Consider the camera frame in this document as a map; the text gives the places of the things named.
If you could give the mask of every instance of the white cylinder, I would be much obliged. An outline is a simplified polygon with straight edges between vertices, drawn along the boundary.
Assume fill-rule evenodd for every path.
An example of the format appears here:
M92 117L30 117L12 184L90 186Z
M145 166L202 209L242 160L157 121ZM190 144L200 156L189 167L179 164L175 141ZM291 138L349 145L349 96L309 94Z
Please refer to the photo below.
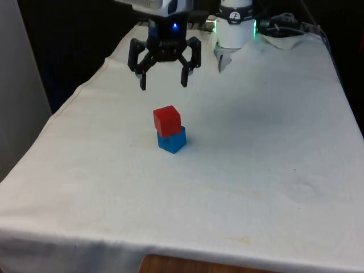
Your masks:
M229 24L227 20L217 18L215 32L220 47L240 49L253 38L254 20Z
M221 0L221 6L224 7L247 7L253 4L253 0Z

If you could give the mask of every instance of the white wall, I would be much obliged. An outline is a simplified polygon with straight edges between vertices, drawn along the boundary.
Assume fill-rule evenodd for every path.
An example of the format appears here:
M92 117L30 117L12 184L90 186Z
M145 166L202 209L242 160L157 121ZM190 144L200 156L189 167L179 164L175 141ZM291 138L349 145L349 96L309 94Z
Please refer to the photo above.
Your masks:
M16 0L0 0L0 181L51 115Z

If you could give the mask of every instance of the green led light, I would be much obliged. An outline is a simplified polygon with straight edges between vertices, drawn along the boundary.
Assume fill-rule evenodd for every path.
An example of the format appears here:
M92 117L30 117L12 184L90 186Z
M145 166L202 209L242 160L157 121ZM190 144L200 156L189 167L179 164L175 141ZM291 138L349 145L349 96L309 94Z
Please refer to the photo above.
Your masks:
M257 35L257 20L254 20L254 29L253 29L253 37Z
M212 30L214 33L216 33L216 24L217 24L217 23L216 23L216 20L217 20L217 19L215 19L215 20L214 20L214 29Z

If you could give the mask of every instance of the blue led light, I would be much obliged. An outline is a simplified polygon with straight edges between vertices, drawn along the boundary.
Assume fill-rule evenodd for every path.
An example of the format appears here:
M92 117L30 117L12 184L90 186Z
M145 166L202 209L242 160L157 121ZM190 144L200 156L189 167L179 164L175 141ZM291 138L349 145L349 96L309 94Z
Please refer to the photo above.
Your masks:
M178 25L176 23L174 23L172 29L177 31L179 29L179 27L178 27Z

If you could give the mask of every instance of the stain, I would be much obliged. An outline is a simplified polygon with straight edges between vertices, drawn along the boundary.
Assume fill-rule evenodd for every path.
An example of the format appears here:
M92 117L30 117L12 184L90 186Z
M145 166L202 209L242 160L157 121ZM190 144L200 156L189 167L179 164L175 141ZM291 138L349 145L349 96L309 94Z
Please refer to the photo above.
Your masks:
M228 238L228 240L236 243L242 243L243 245L251 244L251 238L249 236L233 237L233 238Z

